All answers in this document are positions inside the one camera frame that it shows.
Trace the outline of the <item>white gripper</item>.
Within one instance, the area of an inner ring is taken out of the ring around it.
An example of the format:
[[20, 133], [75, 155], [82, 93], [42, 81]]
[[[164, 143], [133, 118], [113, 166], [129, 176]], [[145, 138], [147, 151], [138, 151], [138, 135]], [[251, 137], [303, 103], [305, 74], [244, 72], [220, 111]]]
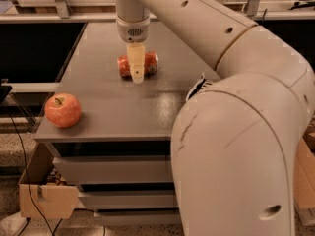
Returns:
[[144, 42], [149, 35], [150, 16], [149, 15], [127, 15], [117, 16], [117, 29], [120, 37], [127, 46], [127, 58], [130, 66], [130, 74], [135, 84], [140, 84], [144, 80], [145, 73], [145, 46]]

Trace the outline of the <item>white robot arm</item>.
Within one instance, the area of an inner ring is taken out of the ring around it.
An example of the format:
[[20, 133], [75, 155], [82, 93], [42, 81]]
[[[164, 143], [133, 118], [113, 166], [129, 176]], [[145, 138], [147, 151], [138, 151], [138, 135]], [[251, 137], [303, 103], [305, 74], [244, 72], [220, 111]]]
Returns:
[[152, 12], [220, 79], [190, 98], [171, 135], [185, 236], [295, 236], [293, 176], [314, 113], [314, 72], [291, 46], [215, 0], [117, 0]]

